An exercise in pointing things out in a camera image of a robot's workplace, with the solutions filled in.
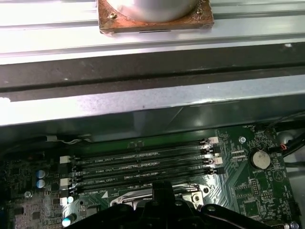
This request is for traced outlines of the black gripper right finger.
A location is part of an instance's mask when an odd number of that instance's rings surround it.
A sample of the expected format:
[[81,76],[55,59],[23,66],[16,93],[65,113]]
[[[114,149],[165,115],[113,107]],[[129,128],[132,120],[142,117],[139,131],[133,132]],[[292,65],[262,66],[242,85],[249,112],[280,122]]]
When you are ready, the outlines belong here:
[[177,199],[170,182],[164,182],[163,209],[166,229],[269,229],[270,226],[215,204],[195,209]]

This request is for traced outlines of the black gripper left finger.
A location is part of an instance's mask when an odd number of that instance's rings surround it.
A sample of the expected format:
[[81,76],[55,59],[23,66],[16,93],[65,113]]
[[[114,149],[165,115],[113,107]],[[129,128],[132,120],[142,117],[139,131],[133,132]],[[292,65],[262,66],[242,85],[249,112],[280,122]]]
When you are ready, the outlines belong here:
[[71,225],[72,229],[163,229],[164,183],[154,182],[152,200],[134,210],[117,204]]

